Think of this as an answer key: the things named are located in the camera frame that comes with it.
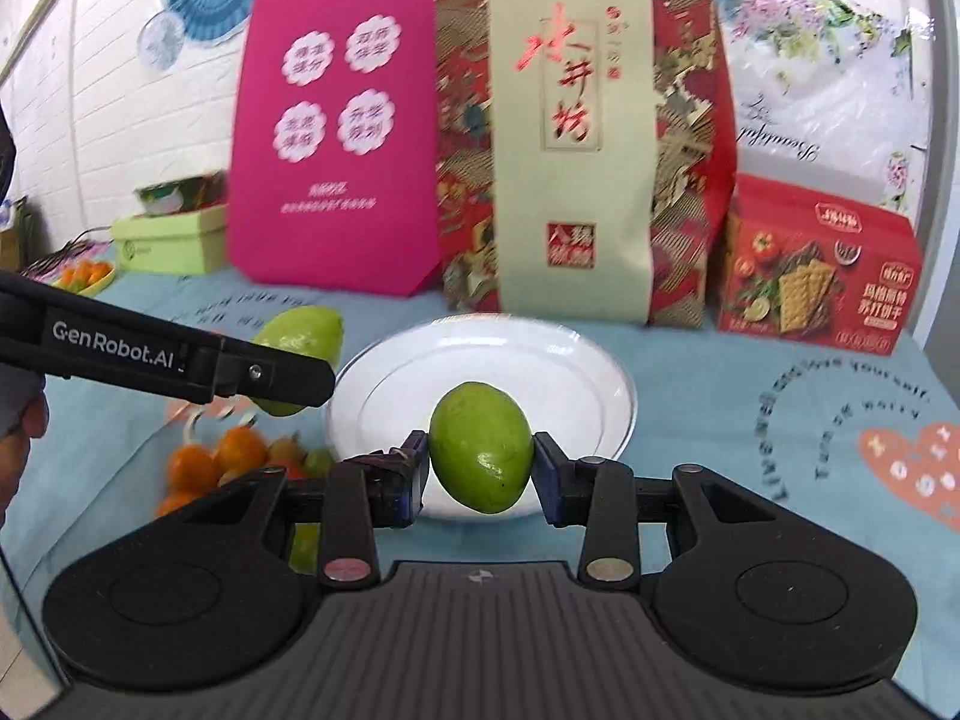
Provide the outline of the person's left hand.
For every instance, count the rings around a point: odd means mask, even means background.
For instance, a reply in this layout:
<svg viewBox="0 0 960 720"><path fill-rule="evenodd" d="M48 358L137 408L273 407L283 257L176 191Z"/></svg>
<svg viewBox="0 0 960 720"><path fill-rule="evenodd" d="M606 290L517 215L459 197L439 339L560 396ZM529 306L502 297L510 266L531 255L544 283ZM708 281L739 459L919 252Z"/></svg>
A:
<svg viewBox="0 0 960 720"><path fill-rule="evenodd" d="M46 379L34 372L3 364L0 397L0 512L6 517L10 502L20 489L31 442L43 437L47 431Z"/></svg>

